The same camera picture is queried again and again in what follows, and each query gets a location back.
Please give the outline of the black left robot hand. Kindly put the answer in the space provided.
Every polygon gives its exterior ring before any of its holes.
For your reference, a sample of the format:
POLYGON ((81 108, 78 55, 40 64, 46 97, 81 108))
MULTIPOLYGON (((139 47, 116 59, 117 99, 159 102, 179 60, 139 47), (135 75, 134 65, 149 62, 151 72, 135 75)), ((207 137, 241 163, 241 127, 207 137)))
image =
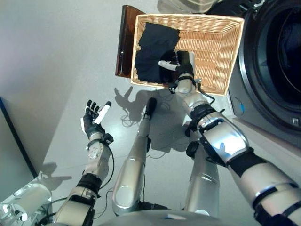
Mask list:
POLYGON ((105 118, 111 104, 111 101, 107 101, 101 108, 96 102, 88 100, 84 116, 80 119, 81 129, 87 135, 88 139, 95 134, 101 136, 105 134, 105 129, 101 126, 101 122, 105 118))

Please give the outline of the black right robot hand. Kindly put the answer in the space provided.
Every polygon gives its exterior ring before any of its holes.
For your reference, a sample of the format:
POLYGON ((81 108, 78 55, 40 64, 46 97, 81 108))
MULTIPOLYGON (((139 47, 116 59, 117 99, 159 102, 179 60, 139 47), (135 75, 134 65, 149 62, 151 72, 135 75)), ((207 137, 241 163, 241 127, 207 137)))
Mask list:
POLYGON ((194 75, 194 64, 193 51, 167 51, 158 62, 160 79, 163 82, 172 82, 184 73, 194 75))

